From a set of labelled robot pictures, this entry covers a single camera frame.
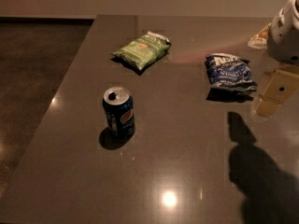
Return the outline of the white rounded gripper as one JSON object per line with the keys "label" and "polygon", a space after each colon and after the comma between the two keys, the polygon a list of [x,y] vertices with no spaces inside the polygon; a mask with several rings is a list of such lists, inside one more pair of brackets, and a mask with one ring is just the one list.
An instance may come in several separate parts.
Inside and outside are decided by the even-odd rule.
{"label": "white rounded gripper", "polygon": [[[288,0],[271,21],[268,55],[281,63],[299,63],[299,0]],[[268,118],[299,90],[299,67],[284,64],[270,76],[253,111]]]}

